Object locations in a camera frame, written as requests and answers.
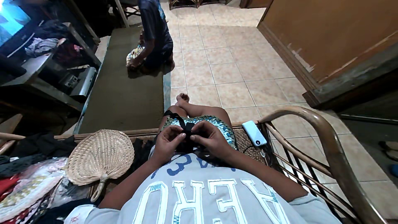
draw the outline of red cloth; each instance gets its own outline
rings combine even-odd
[[[15,186],[10,187],[6,192],[4,192],[2,195],[0,195],[0,202],[4,200],[4,198],[7,197],[7,195],[11,194],[11,192],[14,190]]]
[[[18,174],[15,174],[10,178],[0,180],[0,195],[6,192],[10,187],[14,186],[18,180]]]
[[[16,217],[3,222],[2,224],[16,224],[16,223],[19,223],[28,214],[29,214],[29,208],[25,209],[23,212],[21,212]]]

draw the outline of wicker seat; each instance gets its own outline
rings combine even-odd
[[[289,114],[302,117],[314,127],[321,141],[329,166],[316,161],[290,144],[272,125],[272,120]],[[303,187],[306,187],[310,193],[324,199],[332,213],[340,218],[342,223],[387,223],[374,208],[372,202],[359,185],[344,154],[336,132],[322,116],[306,108],[286,107],[263,117],[257,122],[257,126],[268,142],[265,149],[252,147],[252,143],[243,130],[242,124],[233,124],[235,138],[240,152],[295,179]],[[157,129],[146,129],[124,131],[124,133],[132,142],[134,142],[136,138],[139,138],[142,139],[143,144],[145,144],[148,140],[154,139],[157,131]],[[285,155],[278,154],[277,151],[272,148],[269,133],[282,145]],[[89,135],[90,134],[76,134],[74,135],[75,141],[80,142]],[[56,138],[60,140],[68,137],[70,137],[70,135],[56,136]],[[3,136],[3,139],[4,138],[13,140],[20,139],[21,137],[18,138],[17,136],[13,137],[12,135],[7,135]],[[303,164],[305,164],[310,174],[305,172]],[[352,206],[319,183],[315,170],[335,179]],[[117,183],[126,178],[127,175],[126,173],[116,180],[110,180],[106,186],[106,192],[109,192]],[[96,189],[95,185],[92,187],[91,194],[94,192],[94,189]]]

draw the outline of gray mat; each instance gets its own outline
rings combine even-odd
[[[79,133],[159,126],[164,112],[163,68],[145,76],[132,76],[126,69],[126,56],[137,47],[140,30],[113,30]]]

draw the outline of kneeling person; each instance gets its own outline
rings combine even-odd
[[[129,69],[135,69],[143,64],[141,71],[148,73],[159,68],[163,63],[169,63],[173,70],[173,40],[159,1],[139,0],[139,8],[144,27],[145,48],[131,60]]]

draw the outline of black strap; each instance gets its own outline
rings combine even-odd
[[[183,145],[178,148],[180,148],[181,151],[186,152],[186,153],[193,151],[193,147],[194,147],[195,143],[190,139],[190,137],[191,137],[191,135],[193,135],[191,130],[195,124],[192,122],[187,122],[187,124],[185,124],[184,119],[182,119],[182,117],[180,117],[177,113],[171,112],[170,110],[167,110],[164,113],[164,116],[170,116],[171,119],[176,118],[179,122],[179,125],[183,129],[182,132],[186,134],[186,136],[185,136],[186,142],[182,143]]]

